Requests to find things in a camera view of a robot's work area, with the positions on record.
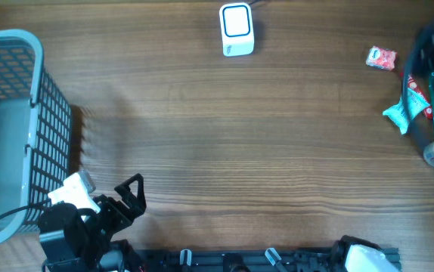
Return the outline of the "light green wipes packet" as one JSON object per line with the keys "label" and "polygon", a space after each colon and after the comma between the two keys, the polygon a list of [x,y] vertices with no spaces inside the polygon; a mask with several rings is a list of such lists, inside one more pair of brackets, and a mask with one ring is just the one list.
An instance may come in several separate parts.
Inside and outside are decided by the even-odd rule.
{"label": "light green wipes packet", "polygon": [[419,113],[430,106],[426,99],[411,88],[408,88],[407,102],[400,97],[396,105],[383,111],[383,115],[387,116],[400,130],[401,134],[406,134],[410,121],[413,120]]}

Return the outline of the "red white small packet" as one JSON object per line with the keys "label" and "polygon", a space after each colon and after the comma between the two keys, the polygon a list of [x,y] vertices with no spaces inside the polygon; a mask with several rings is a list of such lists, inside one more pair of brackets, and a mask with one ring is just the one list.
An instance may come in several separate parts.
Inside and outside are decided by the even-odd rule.
{"label": "red white small packet", "polygon": [[392,71],[395,69],[396,54],[395,51],[373,46],[369,50],[365,63],[381,70]]}

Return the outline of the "red Nescafe sachet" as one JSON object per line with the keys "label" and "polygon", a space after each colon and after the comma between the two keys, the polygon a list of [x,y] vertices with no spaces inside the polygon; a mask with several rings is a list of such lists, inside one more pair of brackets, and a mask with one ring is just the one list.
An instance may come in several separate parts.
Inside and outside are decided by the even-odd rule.
{"label": "red Nescafe sachet", "polygon": [[[424,94],[423,90],[418,86],[417,82],[412,78],[411,75],[408,76],[408,87],[413,90],[415,93],[420,95],[427,103],[429,103],[429,99]],[[423,110],[423,115],[429,119],[433,119],[432,106],[429,105]]]}

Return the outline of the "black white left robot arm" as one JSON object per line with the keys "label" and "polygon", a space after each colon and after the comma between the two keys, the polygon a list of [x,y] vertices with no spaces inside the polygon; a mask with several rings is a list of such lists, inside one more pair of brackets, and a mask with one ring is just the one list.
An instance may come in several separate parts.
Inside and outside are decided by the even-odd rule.
{"label": "black white left robot arm", "polygon": [[50,271],[143,271],[141,257],[127,240],[113,236],[132,226],[147,208],[140,174],[117,185],[120,200],[91,197],[95,184],[86,170],[48,194],[51,207],[38,219],[39,242]]}

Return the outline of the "white barcode scanner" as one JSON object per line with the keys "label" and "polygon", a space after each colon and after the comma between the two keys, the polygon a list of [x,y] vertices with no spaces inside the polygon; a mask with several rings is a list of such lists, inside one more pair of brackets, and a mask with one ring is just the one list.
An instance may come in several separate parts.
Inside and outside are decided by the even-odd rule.
{"label": "white barcode scanner", "polygon": [[251,7],[245,2],[222,5],[219,19],[223,54],[237,57],[253,53],[255,37]]}

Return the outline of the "grey plastic shopping basket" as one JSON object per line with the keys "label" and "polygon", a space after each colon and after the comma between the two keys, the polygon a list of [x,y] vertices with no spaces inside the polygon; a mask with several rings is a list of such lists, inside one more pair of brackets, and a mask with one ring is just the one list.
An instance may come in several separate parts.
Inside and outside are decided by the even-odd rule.
{"label": "grey plastic shopping basket", "polygon": [[45,68],[42,43],[0,30],[0,244],[38,229],[70,166],[72,110]]}

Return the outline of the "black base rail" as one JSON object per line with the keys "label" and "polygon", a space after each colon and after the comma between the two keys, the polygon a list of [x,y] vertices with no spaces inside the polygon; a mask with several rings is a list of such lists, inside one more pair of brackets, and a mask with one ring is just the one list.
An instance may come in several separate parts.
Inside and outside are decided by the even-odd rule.
{"label": "black base rail", "polygon": [[143,261],[141,271],[347,271],[346,257],[331,248],[295,250],[192,251],[138,250]]}

